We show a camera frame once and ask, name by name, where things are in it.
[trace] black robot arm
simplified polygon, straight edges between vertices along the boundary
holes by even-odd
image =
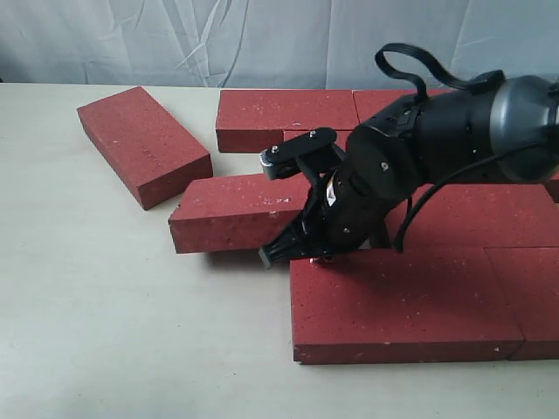
[[[424,81],[394,69],[385,52],[421,61],[448,93],[429,97]],[[264,150],[268,178],[302,172],[311,188],[304,209],[260,249],[267,267],[281,259],[327,258],[367,240],[403,251],[415,215],[449,183],[541,183],[559,168],[559,89],[536,76],[502,71],[464,81],[416,46],[388,44],[376,54],[389,77],[413,83],[404,95],[357,126],[346,150],[336,133],[318,128]],[[432,185],[413,204],[412,194]],[[391,242],[384,218],[400,203],[408,212]]]

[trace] red brick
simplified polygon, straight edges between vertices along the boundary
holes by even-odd
[[[404,214],[404,204],[389,213],[391,237]],[[542,185],[448,185],[408,229],[404,248],[425,246],[559,247],[559,209]]]
[[[283,132],[358,124],[350,90],[222,90],[217,110],[219,151],[258,153],[283,141]]]
[[[364,122],[375,113],[384,109],[394,100],[398,99],[404,94],[414,93],[413,89],[405,90],[356,90],[353,92],[355,99],[355,107],[359,121]],[[446,89],[432,89],[429,91],[430,95],[441,94],[448,92]]]
[[[553,176],[551,180],[545,182],[545,187],[551,195],[551,198],[556,203],[559,203],[559,173]]]
[[[288,141],[292,140],[298,135],[304,134],[306,131],[285,131],[283,133],[283,140]],[[351,131],[337,131],[338,139],[336,140],[336,144],[340,146],[342,149],[346,149],[346,143],[348,142],[348,137],[351,134]]]
[[[523,342],[482,249],[294,261],[291,301],[293,357],[306,364],[495,361]]]
[[[82,106],[78,115],[145,210],[183,193],[192,180],[213,176],[208,150],[141,87]]]
[[[194,181],[169,219],[176,252],[257,249],[298,214],[308,188],[302,175],[273,182],[261,174]]]
[[[512,359],[559,359],[559,249],[487,253],[526,340]]]

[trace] table surface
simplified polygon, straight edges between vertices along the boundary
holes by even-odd
[[[302,366],[288,271],[176,255],[76,108],[128,86],[0,84],[0,417],[557,418],[559,361]],[[146,87],[221,155],[218,89]]]

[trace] black cable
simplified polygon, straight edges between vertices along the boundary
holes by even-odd
[[[407,55],[408,57],[415,58],[427,67],[436,80],[440,81],[444,85],[457,90],[465,90],[468,87],[467,81],[457,79],[451,75],[428,51],[419,48],[418,46],[408,44],[394,43],[385,45],[375,55],[376,65],[378,65],[378,68],[380,68],[384,74],[392,79],[403,79],[413,83],[418,90],[418,100],[427,99],[427,86],[425,85],[423,79],[421,79],[417,74],[400,72],[395,69],[389,64],[386,57],[384,57],[385,52],[397,52]]]
[[[419,213],[419,211],[424,207],[424,205],[427,203],[427,201],[429,201],[447,183],[451,182],[455,178],[457,178],[457,177],[459,177],[459,176],[461,176],[465,173],[468,173],[470,171],[475,170],[476,168],[480,168],[482,166],[493,163],[495,161],[502,160],[505,157],[509,157],[510,155],[515,155],[516,153],[520,153],[521,151],[527,150],[529,148],[538,148],[538,147],[543,147],[543,145],[541,143],[526,144],[524,146],[521,146],[521,147],[518,147],[518,148],[513,148],[512,150],[508,150],[507,152],[501,153],[500,155],[492,155],[491,157],[487,157],[486,159],[477,161],[477,162],[472,163],[468,166],[464,166],[463,168],[455,171],[454,173],[451,173],[447,177],[441,179],[440,181],[438,181],[437,183],[432,185],[430,188],[428,188],[421,195],[421,197],[418,199],[418,201],[416,202],[416,204],[413,206],[412,209],[410,209],[410,198],[408,198],[408,211],[406,212],[405,219],[402,222],[402,224],[400,225],[400,228],[398,229],[398,232],[396,234],[396,238],[394,239],[395,249],[399,253],[402,253],[404,251],[405,233],[408,230],[408,228],[410,227],[411,223],[413,222],[413,219],[416,217],[416,215]]]

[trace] white fabric backdrop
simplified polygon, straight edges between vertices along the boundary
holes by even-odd
[[[555,0],[0,0],[11,82],[383,88],[404,41],[461,77],[559,75]],[[411,65],[404,59],[395,63]]]

